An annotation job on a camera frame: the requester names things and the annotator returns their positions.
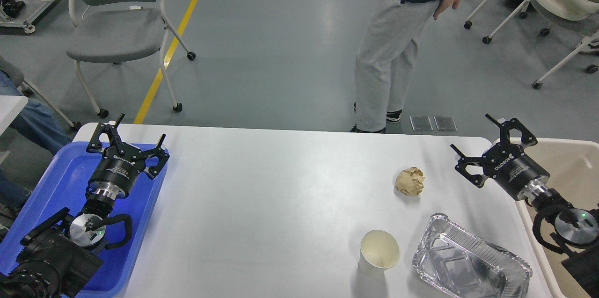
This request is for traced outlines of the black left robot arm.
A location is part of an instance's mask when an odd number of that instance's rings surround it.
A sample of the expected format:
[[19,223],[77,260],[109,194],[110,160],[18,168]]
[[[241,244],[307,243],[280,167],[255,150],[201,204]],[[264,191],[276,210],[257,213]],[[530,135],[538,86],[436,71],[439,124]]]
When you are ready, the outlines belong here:
[[128,280],[166,173],[156,146],[98,124],[53,158],[1,243],[3,298],[111,298]]

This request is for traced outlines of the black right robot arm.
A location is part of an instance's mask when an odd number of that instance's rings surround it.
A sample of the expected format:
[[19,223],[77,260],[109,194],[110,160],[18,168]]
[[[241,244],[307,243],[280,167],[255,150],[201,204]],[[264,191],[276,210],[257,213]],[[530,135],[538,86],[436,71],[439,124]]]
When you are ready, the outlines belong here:
[[521,121],[486,117],[499,128],[499,141],[480,157],[466,156],[452,145],[458,155],[456,171],[478,188],[493,179],[513,200],[524,200],[534,208],[531,231],[535,240],[547,250],[567,255],[561,264],[591,298],[596,298],[598,209],[575,208],[547,186],[549,172],[525,152],[537,145],[538,139]]

